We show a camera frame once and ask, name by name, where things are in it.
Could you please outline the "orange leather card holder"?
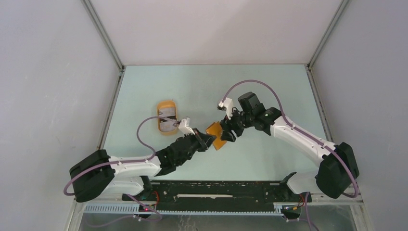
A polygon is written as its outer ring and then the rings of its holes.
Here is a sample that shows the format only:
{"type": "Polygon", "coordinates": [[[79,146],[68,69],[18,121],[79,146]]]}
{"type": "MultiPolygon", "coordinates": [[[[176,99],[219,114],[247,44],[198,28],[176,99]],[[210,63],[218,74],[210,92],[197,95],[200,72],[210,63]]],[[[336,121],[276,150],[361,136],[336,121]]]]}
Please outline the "orange leather card holder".
{"type": "Polygon", "coordinates": [[[221,139],[221,133],[223,130],[220,122],[212,123],[205,131],[207,134],[214,135],[216,137],[212,143],[216,151],[220,150],[227,143],[227,141],[221,139]]]}

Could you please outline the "beige oval plastic tray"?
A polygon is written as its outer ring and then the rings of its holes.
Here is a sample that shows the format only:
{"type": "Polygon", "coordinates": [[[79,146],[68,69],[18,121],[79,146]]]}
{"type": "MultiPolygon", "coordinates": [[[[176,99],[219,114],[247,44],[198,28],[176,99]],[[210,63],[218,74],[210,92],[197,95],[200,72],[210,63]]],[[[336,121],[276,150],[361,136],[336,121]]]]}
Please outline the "beige oval plastic tray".
{"type": "Polygon", "coordinates": [[[158,130],[162,135],[174,135],[178,132],[178,124],[166,120],[178,120],[177,106],[173,100],[161,101],[156,106],[158,130]]]}

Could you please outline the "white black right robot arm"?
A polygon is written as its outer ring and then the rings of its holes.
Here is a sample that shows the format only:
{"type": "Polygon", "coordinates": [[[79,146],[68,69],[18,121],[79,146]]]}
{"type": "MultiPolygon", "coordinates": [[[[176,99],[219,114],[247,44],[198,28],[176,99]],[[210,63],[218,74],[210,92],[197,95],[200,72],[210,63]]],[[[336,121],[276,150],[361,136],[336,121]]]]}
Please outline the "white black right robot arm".
{"type": "Polygon", "coordinates": [[[241,110],[233,105],[230,98],[218,103],[217,108],[226,113],[220,122],[222,141],[234,142],[246,128],[255,128],[292,145],[318,167],[316,171],[288,175],[280,187],[282,199],[292,201],[299,194],[313,190],[319,190],[333,199],[346,195],[345,190],[359,176],[354,152],[349,144],[335,144],[303,130],[284,116],[281,110],[265,108],[251,91],[240,96],[238,102],[241,110]]]}

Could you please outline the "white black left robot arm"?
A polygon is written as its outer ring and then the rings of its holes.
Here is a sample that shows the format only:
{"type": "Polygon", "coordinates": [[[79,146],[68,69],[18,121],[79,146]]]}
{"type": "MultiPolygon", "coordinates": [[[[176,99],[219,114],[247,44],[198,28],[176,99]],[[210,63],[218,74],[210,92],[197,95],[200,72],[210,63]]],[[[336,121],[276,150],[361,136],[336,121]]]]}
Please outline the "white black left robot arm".
{"type": "Polygon", "coordinates": [[[97,150],[70,168],[71,195],[79,203],[102,194],[130,194],[147,200],[152,194],[149,177],[174,172],[196,152],[207,151],[215,140],[215,135],[195,128],[192,134],[177,138],[154,156],[115,157],[105,149],[97,150]]]}

